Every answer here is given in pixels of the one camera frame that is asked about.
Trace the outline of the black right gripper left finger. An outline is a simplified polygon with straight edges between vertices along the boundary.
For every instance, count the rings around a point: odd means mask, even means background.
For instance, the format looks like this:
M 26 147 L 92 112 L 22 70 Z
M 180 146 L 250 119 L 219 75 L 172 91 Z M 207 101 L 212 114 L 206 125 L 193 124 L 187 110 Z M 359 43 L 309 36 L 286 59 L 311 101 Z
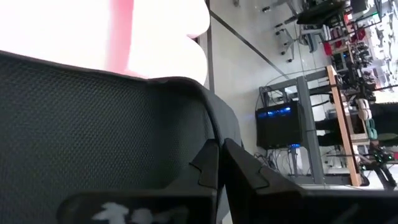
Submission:
M 209 139 L 183 172 L 167 186 L 173 190 L 218 189 L 219 146 Z

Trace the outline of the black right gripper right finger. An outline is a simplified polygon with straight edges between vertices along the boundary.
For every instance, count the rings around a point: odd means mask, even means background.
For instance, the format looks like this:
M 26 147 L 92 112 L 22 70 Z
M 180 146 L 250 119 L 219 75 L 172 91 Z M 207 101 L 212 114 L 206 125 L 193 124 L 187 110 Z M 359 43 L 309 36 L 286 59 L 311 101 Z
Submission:
M 264 166 L 232 139 L 222 149 L 223 180 L 234 224 L 304 224 L 305 190 Z

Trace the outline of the black foam slide sandal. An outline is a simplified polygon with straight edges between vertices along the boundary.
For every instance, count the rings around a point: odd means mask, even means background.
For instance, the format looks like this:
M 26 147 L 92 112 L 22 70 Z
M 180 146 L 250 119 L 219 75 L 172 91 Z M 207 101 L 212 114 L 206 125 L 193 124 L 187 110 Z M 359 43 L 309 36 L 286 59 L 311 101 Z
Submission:
M 234 111 L 195 80 L 145 80 L 0 52 L 0 224 L 56 224 L 67 196 L 161 189 Z

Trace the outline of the black computer tower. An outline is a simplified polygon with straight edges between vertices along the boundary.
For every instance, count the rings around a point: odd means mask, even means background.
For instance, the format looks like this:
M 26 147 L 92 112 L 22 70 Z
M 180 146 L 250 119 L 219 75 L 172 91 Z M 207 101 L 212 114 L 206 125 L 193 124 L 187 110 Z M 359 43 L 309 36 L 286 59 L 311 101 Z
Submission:
M 301 112 L 302 106 L 298 101 L 256 110 L 257 146 L 268 150 L 301 145 Z

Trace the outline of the person's legs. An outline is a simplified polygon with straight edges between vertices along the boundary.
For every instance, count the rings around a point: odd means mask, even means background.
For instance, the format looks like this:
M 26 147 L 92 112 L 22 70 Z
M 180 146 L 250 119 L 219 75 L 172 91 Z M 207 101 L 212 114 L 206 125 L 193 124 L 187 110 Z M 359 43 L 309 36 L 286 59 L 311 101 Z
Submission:
M 339 143 L 339 125 L 336 118 L 316 121 L 315 127 L 317 131 L 327 131 L 326 134 L 317 136 L 320 146 L 334 146 Z

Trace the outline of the teal rounded object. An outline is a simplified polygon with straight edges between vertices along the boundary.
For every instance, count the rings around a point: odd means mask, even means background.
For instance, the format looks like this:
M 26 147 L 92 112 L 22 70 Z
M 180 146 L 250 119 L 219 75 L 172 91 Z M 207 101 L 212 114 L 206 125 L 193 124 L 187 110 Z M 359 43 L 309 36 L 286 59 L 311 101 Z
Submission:
M 365 121 L 366 131 L 368 134 L 368 138 L 370 140 L 376 140 L 378 137 L 377 131 L 375 129 L 375 122 L 373 119 L 367 119 Z

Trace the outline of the white rounded object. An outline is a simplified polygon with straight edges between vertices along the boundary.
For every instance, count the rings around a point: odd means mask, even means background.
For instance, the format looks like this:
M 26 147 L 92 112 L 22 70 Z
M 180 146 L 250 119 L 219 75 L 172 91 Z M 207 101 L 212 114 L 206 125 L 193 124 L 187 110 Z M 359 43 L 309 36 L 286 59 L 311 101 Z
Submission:
M 358 116 L 361 120 L 366 121 L 373 118 L 368 100 L 360 98 L 356 100 L 356 103 L 358 106 Z

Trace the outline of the grey office chair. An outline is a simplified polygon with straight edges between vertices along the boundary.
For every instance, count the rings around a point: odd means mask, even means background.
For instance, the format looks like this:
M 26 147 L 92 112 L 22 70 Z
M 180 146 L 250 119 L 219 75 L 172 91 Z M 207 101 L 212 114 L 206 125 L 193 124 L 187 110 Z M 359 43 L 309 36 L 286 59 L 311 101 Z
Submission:
M 278 30 L 275 35 L 284 34 L 286 37 L 286 42 L 283 43 L 283 48 L 280 52 L 281 55 L 285 55 L 290 49 L 291 58 L 287 60 L 288 63 L 292 62 L 295 58 L 295 47 L 294 44 L 297 42 L 301 45 L 306 45 L 309 48 L 310 53 L 314 53 L 318 50 L 318 45 L 320 42 L 325 42 L 331 40 L 330 28 L 326 25 L 321 26 L 308 26 L 300 25 L 299 35 L 294 38 L 291 36 L 286 28 Z

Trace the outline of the cluttered storage rack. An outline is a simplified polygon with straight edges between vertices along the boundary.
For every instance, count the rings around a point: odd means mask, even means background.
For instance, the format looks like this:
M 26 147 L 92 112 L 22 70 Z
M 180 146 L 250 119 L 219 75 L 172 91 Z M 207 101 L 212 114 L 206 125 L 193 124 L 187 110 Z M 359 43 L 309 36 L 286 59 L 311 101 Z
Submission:
M 335 70 L 347 82 L 375 78 L 394 91 L 398 79 L 398 0 L 347 0 L 330 21 Z

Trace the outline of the black office chair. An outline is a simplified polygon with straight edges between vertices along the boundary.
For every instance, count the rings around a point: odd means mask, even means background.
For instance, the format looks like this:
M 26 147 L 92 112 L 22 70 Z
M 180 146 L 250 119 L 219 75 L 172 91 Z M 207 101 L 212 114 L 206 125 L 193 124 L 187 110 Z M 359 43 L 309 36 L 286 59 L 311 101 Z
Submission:
M 265 6 L 261 9 L 262 12 L 268 12 L 271 9 L 288 5 L 293 16 L 285 20 L 283 23 L 277 24 L 275 28 L 282 25 L 287 25 L 291 22 L 296 22 L 298 25 L 327 25 L 332 17 L 337 16 L 345 9 L 345 2 L 340 0 L 324 0 L 320 4 L 310 6 L 304 11 L 298 13 L 294 8 L 295 0 L 277 0 L 271 5 Z

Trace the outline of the wooden top grey frame desk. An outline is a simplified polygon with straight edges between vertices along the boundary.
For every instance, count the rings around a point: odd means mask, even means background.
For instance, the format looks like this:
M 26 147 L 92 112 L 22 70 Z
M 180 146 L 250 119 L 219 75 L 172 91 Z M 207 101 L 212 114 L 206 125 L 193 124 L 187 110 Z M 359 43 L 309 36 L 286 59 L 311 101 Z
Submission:
M 363 181 L 359 173 L 356 156 L 353 151 L 351 134 L 348 129 L 348 117 L 343 107 L 343 102 L 340 95 L 340 90 L 336 81 L 337 73 L 333 66 L 327 65 L 324 70 L 314 72 L 305 76 L 300 76 L 295 79 L 286 80 L 284 82 L 273 85 L 259 87 L 259 96 L 263 102 L 264 107 L 269 106 L 269 93 L 273 91 L 282 92 L 284 102 L 289 101 L 289 95 L 286 94 L 285 89 L 290 86 L 297 87 L 298 98 L 298 120 L 300 125 L 301 146 L 307 149 L 308 162 L 310 165 L 311 174 L 298 174 L 295 158 L 295 149 L 291 150 L 292 162 L 294 172 L 288 175 L 288 178 L 298 184 L 318 184 L 318 185 L 352 185 L 359 187 Z M 317 131 L 315 129 L 315 120 L 313 118 L 312 105 L 310 102 L 311 91 L 307 83 L 327 77 L 330 84 L 324 87 L 324 90 L 330 90 L 335 102 L 335 110 L 338 117 L 339 128 L 341 129 L 341 137 L 343 140 L 343 148 L 345 150 L 346 163 L 349 170 L 349 175 L 335 174 L 325 175 L 322 166 L 322 156 L 320 155 L 319 143 L 317 139 Z

